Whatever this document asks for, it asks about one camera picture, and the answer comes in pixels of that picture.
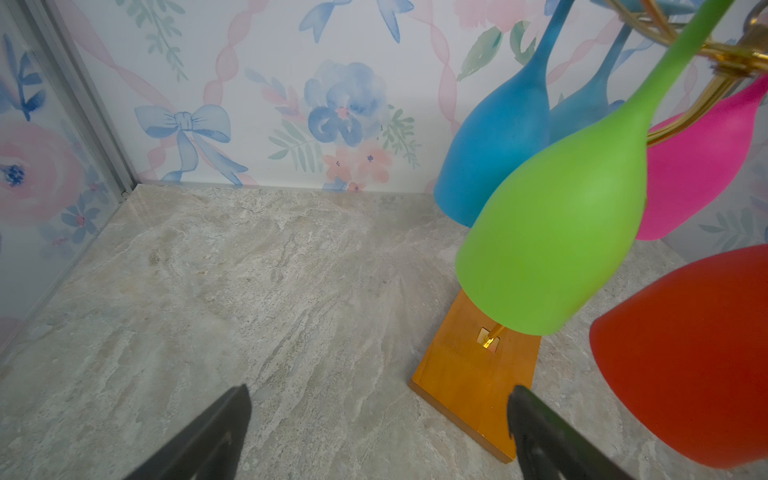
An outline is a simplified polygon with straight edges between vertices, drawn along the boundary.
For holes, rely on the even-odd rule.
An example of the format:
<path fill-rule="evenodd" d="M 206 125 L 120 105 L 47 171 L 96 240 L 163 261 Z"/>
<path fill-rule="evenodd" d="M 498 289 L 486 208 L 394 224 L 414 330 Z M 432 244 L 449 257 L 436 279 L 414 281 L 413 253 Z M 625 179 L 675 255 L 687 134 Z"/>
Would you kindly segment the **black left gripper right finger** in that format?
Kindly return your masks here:
<path fill-rule="evenodd" d="M 509 396 L 507 422 L 525 479 L 632 479 L 523 385 Z"/>

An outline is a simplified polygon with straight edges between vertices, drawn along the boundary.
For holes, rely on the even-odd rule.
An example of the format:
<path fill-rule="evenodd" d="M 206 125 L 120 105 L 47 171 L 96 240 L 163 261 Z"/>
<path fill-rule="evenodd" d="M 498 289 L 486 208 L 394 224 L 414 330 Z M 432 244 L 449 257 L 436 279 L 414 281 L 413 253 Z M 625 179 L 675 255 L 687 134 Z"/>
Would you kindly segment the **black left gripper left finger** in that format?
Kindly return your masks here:
<path fill-rule="evenodd" d="M 228 389 L 127 477 L 235 478 L 251 414 L 247 386 Z"/>

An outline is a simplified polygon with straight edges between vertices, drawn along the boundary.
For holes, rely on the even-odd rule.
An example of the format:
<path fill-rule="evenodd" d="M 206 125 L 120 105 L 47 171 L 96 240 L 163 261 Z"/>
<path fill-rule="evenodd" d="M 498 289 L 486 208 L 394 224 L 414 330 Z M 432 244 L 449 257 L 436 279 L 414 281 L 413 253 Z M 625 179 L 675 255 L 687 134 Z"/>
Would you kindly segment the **pink wine glass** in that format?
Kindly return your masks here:
<path fill-rule="evenodd" d="M 747 159 L 767 78 L 718 102 L 696 123 L 648 149 L 647 205 L 637 238 L 658 240 L 716 199 Z"/>

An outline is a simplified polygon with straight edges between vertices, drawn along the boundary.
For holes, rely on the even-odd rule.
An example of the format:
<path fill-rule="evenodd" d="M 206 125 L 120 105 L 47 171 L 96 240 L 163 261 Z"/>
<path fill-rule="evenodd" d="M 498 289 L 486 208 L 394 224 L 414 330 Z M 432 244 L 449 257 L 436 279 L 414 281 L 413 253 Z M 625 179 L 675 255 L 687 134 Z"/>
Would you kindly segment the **red wine glass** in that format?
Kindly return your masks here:
<path fill-rule="evenodd" d="M 596 319 L 590 347 L 626 408 L 681 455 L 767 456 L 767 248 L 687 264 Z"/>

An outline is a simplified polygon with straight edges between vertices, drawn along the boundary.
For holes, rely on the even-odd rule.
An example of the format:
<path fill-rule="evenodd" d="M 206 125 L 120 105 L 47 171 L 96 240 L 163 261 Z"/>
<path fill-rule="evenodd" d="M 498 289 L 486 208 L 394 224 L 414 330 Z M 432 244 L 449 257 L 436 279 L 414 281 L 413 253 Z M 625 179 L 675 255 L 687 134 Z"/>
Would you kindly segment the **green wine glass left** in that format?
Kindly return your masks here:
<path fill-rule="evenodd" d="M 483 314 L 504 329 L 550 335 L 613 276 L 645 211 L 653 116 L 728 9 L 726 1 L 703 3 L 621 107 L 498 186 L 455 262 L 462 290 Z"/>

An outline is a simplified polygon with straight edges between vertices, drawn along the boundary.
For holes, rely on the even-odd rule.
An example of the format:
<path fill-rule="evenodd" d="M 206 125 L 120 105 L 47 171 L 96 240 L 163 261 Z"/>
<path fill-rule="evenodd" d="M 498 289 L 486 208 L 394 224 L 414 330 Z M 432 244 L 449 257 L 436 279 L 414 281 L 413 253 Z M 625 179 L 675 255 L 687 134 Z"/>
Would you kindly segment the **blue wine glass left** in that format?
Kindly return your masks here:
<path fill-rule="evenodd" d="M 472 226 L 501 182 L 549 144 L 547 66 L 572 5 L 558 3 L 530 61 L 484 98 L 454 136 L 434 197 L 457 223 Z"/>

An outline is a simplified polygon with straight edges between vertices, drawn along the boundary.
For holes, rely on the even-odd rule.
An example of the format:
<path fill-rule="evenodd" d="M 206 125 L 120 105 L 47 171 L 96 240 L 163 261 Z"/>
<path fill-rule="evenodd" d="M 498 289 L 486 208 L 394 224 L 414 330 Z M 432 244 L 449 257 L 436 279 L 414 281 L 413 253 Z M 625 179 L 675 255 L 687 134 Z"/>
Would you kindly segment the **blue wine glass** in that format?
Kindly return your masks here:
<path fill-rule="evenodd" d="M 549 144 L 547 66 L 572 5 L 558 3 L 530 61 L 484 98 L 454 136 L 434 197 L 457 223 L 472 226 L 501 182 Z"/>
<path fill-rule="evenodd" d="M 619 106 L 618 103 L 611 105 L 608 101 L 608 80 L 631 32 L 632 28 L 624 24 L 613 37 L 612 45 L 592 78 L 550 110 L 546 146 L 594 124 Z"/>

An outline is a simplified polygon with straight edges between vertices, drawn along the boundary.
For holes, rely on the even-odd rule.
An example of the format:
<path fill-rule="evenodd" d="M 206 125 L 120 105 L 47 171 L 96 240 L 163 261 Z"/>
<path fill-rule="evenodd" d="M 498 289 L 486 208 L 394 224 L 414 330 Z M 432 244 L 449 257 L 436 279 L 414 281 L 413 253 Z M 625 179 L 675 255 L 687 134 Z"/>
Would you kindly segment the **blue wine glass right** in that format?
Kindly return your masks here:
<path fill-rule="evenodd" d="M 619 106 L 618 103 L 611 105 L 608 101 L 608 80 L 631 32 L 632 28 L 624 24 L 613 37 L 612 45 L 592 78 L 550 110 L 546 146 L 594 124 Z"/>

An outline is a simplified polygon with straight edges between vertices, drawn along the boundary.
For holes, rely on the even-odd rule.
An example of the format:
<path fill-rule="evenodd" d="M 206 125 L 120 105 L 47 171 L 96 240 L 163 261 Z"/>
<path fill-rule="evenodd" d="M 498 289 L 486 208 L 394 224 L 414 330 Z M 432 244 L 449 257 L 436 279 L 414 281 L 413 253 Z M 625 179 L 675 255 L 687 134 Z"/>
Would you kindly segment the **aluminium corner post left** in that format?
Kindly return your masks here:
<path fill-rule="evenodd" d="M 125 148 L 116 134 L 61 9 L 53 1 L 10 1 L 14 21 L 42 56 L 43 69 L 55 84 L 54 91 L 97 163 L 108 174 L 112 190 L 127 199 L 138 180 Z"/>

